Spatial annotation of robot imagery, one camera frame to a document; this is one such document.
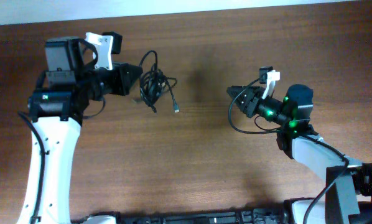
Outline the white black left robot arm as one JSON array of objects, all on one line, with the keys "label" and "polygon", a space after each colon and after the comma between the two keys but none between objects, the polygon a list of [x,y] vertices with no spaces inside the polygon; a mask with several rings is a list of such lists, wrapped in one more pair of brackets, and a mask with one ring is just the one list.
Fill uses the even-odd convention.
[{"label": "white black left robot arm", "polygon": [[31,130],[32,155],[26,196],[18,223],[70,223],[73,155],[84,114],[91,101],[105,95],[126,96],[142,73],[129,63],[116,63],[122,36],[91,32],[85,38],[61,37],[45,43],[47,69],[19,113]]}]

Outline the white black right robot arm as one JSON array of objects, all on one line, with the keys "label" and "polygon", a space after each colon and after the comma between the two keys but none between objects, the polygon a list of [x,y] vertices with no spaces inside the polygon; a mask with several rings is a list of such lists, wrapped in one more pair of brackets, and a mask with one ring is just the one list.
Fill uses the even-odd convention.
[{"label": "white black right robot arm", "polygon": [[326,143],[310,122],[313,90],[289,87],[283,100],[265,96],[261,86],[231,86],[227,94],[247,117],[262,117],[278,128],[277,144],[289,158],[303,164],[325,181],[315,198],[284,202],[288,223],[372,223],[372,163],[347,156]]}]

